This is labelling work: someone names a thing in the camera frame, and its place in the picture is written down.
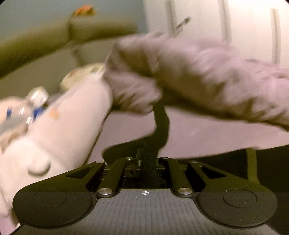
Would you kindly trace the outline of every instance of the orange object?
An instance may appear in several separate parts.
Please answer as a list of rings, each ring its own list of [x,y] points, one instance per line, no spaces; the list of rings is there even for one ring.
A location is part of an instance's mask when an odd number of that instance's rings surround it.
[[[92,5],[84,5],[78,8],[72,16],[79,16],[79,15],[95,15],[96,11]]]
[[[59,118],[59,113],[57,110],[52,109],[49,113],[50,117],[52,117],[54,120],[57,120]]]

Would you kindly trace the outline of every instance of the silver bolt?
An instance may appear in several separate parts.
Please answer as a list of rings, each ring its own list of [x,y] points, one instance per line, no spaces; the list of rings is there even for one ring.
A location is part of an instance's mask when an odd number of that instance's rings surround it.
[[[192,193],[192,190],[190,188],[180,188],[178,192],[182,195],[189,195]]]
[[[112,190],[110,188],[101,188],[98,190],[98,193],[101,195],[109,195],[112,193]]]

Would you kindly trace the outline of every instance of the cabinet door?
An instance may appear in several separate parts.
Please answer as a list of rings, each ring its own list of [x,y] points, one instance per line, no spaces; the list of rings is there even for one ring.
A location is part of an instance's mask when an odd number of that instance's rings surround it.
[[[280,64],[289,68],[289,4],[285,0],[274,0],[279,15]]]
[[[215,38],[222,40],[219,0],[175,0],[177,23],[190,17],[179,37]]]
[[[269,1],[228,0],[231,44],[245,58],[272,61],[272,24]]]

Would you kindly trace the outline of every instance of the crosshair marking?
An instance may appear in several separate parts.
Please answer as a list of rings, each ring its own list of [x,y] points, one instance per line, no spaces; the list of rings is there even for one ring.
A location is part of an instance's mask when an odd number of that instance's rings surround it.
[[[143,194],[143,195],[148,195],[149,193],[151,193],[151,192],[148,192],[148,191],[141,192],[141,194]]]

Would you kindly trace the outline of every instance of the gray textured surface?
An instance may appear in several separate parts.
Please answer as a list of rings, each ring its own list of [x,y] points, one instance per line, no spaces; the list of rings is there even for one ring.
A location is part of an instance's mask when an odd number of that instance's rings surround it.
[[[100,199],[93,211],[70,227],[40,230],[24,226],[15,235],[278,235],[267,225],[238,230],[217,225],[204,217],[191,199],[170,190],[122,189]]]

